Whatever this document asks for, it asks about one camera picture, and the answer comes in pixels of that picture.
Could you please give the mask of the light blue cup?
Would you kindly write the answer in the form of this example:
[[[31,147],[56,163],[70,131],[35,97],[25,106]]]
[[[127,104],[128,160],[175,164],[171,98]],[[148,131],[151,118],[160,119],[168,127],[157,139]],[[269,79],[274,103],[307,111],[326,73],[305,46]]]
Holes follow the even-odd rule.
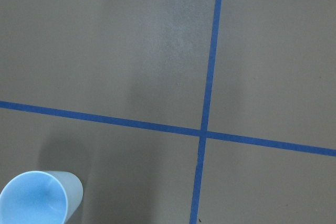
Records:
[[[1,223],[66,223],[82,199],[82,182],[70,172],[24,172],[1,192]]]

